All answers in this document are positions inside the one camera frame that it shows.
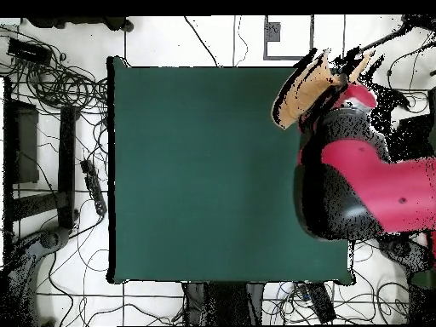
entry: white floor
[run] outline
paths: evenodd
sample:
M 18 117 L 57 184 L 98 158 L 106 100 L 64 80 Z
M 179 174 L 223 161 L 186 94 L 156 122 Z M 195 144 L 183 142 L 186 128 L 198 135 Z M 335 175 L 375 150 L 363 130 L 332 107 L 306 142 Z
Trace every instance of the white floor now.
M 282 39 L 280 43 L 269 43 L 268 55 L 304 55 L 308 51 L 308 22 L 299 16 L 270 16 L 270 21 L 282 23 Z M 55 45 L 66 54 L 66 64 L 80 66 L 94 74 L 96 80 L 106 77 L 106 57 L 120 55 L 125 56 L 132 66 L 214 66 L 208 52 L 196 38 L 194 32 L 185 22 L 183 17 L 131 17 L 135 25 L 131 33 L 111 32 L 103 25 L 72 25 L 67 24 L 66 29 L 39 29 L 27 21 L 20 26 L 20 32 L 36 37 L 39 40 Z M 345 31 L 345 51 L 359 44 L 366 45 L 391 30 L 398 28 L 400 15 L 347 15 Z M 233 50 L 233 16 L 213 17 L 190 17 L 189 20 L 198 29 L 198 34 L 209 47 L 210 52 L 216 58 L 219 65 L 232 65 Z M 264 61 L 263 60 L 263 28 L 264 16 L 236 17 L 237 35 L 235 42 L 235 63 L 239 66 L 291 66 L 289 61 Z M 331 59 L 342 53 L 344 40 L 344 15 L 315 15 L 314 46 L 318 49 L 332 48 Z M 298 39 L 294 34 L 302 34 Z M 375 81 L 387 85 L 387 69 L 393 60 L 399 56 L 417 49 L 427 37 L 427 32 L 415 29 L 410 34 L 393 40 L 391 43 L 381 46 L 376 54 L 385 55 L 385 61 L 377 71 Z M 6 43 L 0 39 L 0 59 L 4 61 Z M 436 78 L 430 78 L 429 72 L 436 69 L 433 61 L 434 49 L 428 49 L 418 56 L 413 89 L 431 89 L 436 85 Z M 393 68 L 392 85 L 394 88 L 408 89 L 415 56 L 409 56 L 400 60 Z M 26 92 L 25 85 L 20 85 L 20 92 Z M 424 101 L 416 103 L 416 110 L 425 106 Z M 396 119 L 408 118 L 415 114 L 396 110 Z M 100 121 L 97 115 L 87 115 L 90 123 Z M 59 122 L 50 115 L 41 115 L 39 123 L 40 132 L 38 142 L 40 145 L 52 143 L 57 149 L 59 141 L 56 137 L 59 133 Z M 83 158 L 89 154 L 89 150 L 95 148 L 95 139 L 92 134 L 93 127 L 84 119 L 77 123 L 77 137 L 83 143 L 77 142 L 77 158 Z M 107 144 L 106 135 L 101 140 Z M 57 183 L 58 154 L 48 146 L 40 146 L 38 162 L 47 175 L 53 188 Z M 99 162 L 100 178 L 105 180 L 104 164 Z M 47 184 L 41 176 L 37 185 L 21 185 L 20 197 L 36 194 L 23 189 L 47 190 Z M 89 199 L 83 181 L 80 167 L 76 173 L 76 205 L 80 207 Z M 55 212 L 34 216 L 21 222 L 16 222 L 15 232 L 21 237 L 36 231 Z M 81 211 L 80 229 L 90 227 L 97 221 L 94 205 L 87 202 Z M 123 285 L 112 285 L 106 281 L 107 248 L 108 248 L 108 223 L 107 219 L 96 227 L 91 234 L 86 232 L 71 241 L 57 255 L 54 267 L 54 283 L 65 292 L 72 295 L 73 308 L 66 317 L 65 325 L 83 326 L 79 317 L 79 309 L 83 309 L 83 295 L 86 297 L 86 314 L 83 317 L 89 326 L 121 326 L 121 325 L 147 325 L 155 318 L 141 313 L 151 313 L 158 316 L 173 317 L 181 308 L 182 291 L 177 283 L 159 282 L 128 282 Z M 39 287 L 37 289 L 37 302 L 42 316 L 56 317 L 59 325 L 71 305 L 71 300 L 57 291 L 47 280 L 49 268 L 53 263 L 53 256 L 47 257 L 38 275 Z M 380 252 L 364 244 L 356 252 L 354 269 L 357 271 L 357 283 L 351 287 L 339 287 L 329 282 L 332 289 L 333 301 L 336 312 L 340 317 L 336 321 L 343 324 L 343 318 L 354 319 L 356 323 L 369 323 L 362 321 L 364 318 L 373 319 L 374 323 L 383 323 L 378 314 L 377 306 L 374 306 L 374 290 L 380 284 L 386 282 L 404 283 L 404 273 L 392 262 L 385 259 Z M 394 303 L 396 299 L 407 301 L 407 295 L 397 286 L 389 285 L 381 291 L 380 297 L 385 301 Z M 278 295 L 278 284 L 268 284 L 265 299 L 284 298 L 284 292 Z M 274 305 L 271 301 L 264 301 L 265 311 L 271 312 Z M 307 316 L 307 310 L 301 311 Z M 296 315 L 293 320 L 301 319 Z M 389 323 L 404 322 L 398 313 L 391 312 L 385 315 Z M 264 323 L 270 323 L 270 317 L 265 313 Z

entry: green table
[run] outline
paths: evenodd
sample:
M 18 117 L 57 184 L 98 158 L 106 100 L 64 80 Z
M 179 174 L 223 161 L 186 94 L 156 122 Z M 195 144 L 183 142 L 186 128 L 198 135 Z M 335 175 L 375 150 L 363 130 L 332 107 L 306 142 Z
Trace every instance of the green table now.
M 113 66 L 116 282 L 351 281 L 295 216 L 299 133 L 270 119 L 293 69 Z

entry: black border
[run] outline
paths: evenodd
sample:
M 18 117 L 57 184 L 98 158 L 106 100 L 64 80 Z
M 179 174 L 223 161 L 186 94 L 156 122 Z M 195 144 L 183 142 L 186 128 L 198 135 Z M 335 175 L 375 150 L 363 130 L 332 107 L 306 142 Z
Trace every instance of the black border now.
M 109 56 L 106 61 L 107 67 L 107 154 L 109 170 L 107 177 L 107 209 L 109 214 L 109 266 L 107 268 L 106 280 L 109 284 L 115 284 L 116 267 L 116 213 L 115 213 L 115 69 L 113 67 L 113 56 Z

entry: electrical cord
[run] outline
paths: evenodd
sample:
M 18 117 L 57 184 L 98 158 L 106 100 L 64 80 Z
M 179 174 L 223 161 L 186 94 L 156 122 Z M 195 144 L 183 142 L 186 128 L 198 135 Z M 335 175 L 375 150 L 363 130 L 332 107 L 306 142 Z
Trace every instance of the electrical cord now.
M 187 19 L 186 16 L 183 16 L 183 18 L 185 19 L 185 22 L 191 27 L 191 29 L 194 31 L 197 39 L 200 41 L 200 43 L 203 45 L 203 47 L 206 49 L 206 51 L 209 53 L 210 57 L 212 58 L 212 60 L 214 61 L 215 66 L 218 66 L 218 63 L 216 62 L 216 58 L 212 55 L 212 53 L 210 52 L 209 48 L 206 46 L 206 44 L 204 43 L 203 39 L 198 35 L 197 30 L 195 29 L 195 27 L 191 24 L 191 22 Z
M 414 53 L 417 53 L 417 54 L 416 54 L 416 57 L 415 57 L 415 60 L 414 60 L 414 62 L 413 62 L 412 74 L 411 74 L 411 78 L 410 78 L 409 88 L 408 88 L 408 89 L 396 89 L 396 90 L 398 90 L 398 91 L 403 91 L 403 92 L 407 92 L 407 93 L 408 93 L 408 94 L 406 95 L 406 98 L 407 98 L 407 97 L 410 97 L 410 98 L 413 99 L 413 101 L 414 101 L 414 104 L 413 104 L 413 106 L 411 106 L 411 107 L 414 107 L 414 106 L 415 106 L 415 104 L 416 104 L 416 100 L 422 100 L 422 99 L 420 99 L 420 98 L 417 98 L 416 95 L 418 95 L 418 94 L 424 95 L 424 99 L 425 99 L 427 102 L 426 102 L 426 105 L 425 105 L 425 107 L 424 107 L 423 109 L 421 109 L 420 111 L 412 111 L 412 110 L 410 109 L 410 107 L 408 107 L 407 111 L 408 111 L 408 112 L 411 112 L 411 113 L 414 113 L 414 114 L 418 114 L 418 113 L 424 112 L 424 111 L 428 108 L 428 97 L 427 97 L 427 94 L 424 93 L 424 91 L 420 91 L 420 90 L 412 90 L 412 89 L 411 89 L 411 86 L 412 86 L 412 83 L 413 83 L 413 78 L 414 78 L 414 76 L 415 76 L 416 61 L 418 60 L 418 56 L 419 56 L 419 54 L 420 54 L 424 49 L 427 48 L 426 45 L 425 45 L 425 43 L 430 39 L 430 37 L 433 37 L 433 38 L 434 38 L 434 34 L 432 34 L 432 33 L 428 34 L 428 36 L 426 37 L 426 39 L 424 40 L 424 42 L 422 43 L 422 45 L 421 45 L 418 49 L 413 50 L 413 51 L 411 51 L 411 52 L 409 52 L 409 53 L 407 53 L 407 54 L 401 55 L 399 58 L 397 58 L 396 60 L 394 60 L 393 63 L 391 64 L 391 66 L 389 67 L 389 70 L 387 71 L 387 84 L 389 85 L 389 88 L 390 88 L 390 89 L 395 89 L 395 88 L 393 88 L 393 86 L 391 85 L 391 76 L 392 76 L 392 73 L 393 73 L 393 66 L 394 66 L 398 61 L 400 61 L 401 59 L 403 59 L 403 58 L 405 58 L 405 57 L 407 57 L 407 56 L 409 56 L 409 55 L 413 55 Z
M 238 63 L 236 63 L 236 66 L 238 66 L 239 63 L 242 63 L 242 62 L 245 60 L 245 58 L 247 57 L 247 54 L 248 54 L 248 52 L 249 52 L 249 46 L 247 45 L 247 43 L 245 42 L 245 40 L 242 39 L 241 34 L 240 34 L 240 32 L 239 32 L 239 29 L 240 29 L 240 27 L 241 27 L 241 20 L 242 20 L 242 15 L 239 16 L 239 24 L 238 24 L 238 31 L 237 31 L 237 33 L 238 33 L 238 37 L 239 37 L 239 39 L 241 39 L 241 41 L 242 41 L 242 42 L 244 43 L 244 45 L 245 45 L 245 54 L 244 54 L 243 59 L 241 59 L 240 61 L 238 61 Z

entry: metal frame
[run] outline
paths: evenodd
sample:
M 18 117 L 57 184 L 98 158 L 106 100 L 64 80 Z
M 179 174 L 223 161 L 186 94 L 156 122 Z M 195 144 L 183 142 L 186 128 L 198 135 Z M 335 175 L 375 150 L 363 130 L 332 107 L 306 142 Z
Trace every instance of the metal frame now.
M 14 107 L 17 105 L 13 100 L 6 100 L 7 116 L 4 127 L 4 168 L 13 168 L 16 158 L 14 149 L 14 130 L 16 123 Z M 75 187 L 75 145 L 76 145 L 76 108 L 64 106 L 60 109 L 60 144 L 59 144 L 59 168 L 58 168 L 58 192 L 34 195 L 24 198 L 5 199 L 4 229 L 12 229 L 15 221 L 22 220 L 33 215 L 57 209 L 59 226 L 73 229 L 74 226 L 74 187 Z M 10 178 L 4 180 L 4 193 L 13 193 L 13 183 Z M 8 258 L 12 244 L 5 242 L 5 260 Z
M 263 29 L 263 60 L 295 60 L 299 61 L 303 56 L 269 56 L 268 43 L 280 41 L 281 25 L 279 22 L 269 22 L 268 15 L 265 15 L 265 25 Z M 310 39 L 309 50 L 313 49 L 313 36 L 315 33 L 315 15 L 310 15 Z

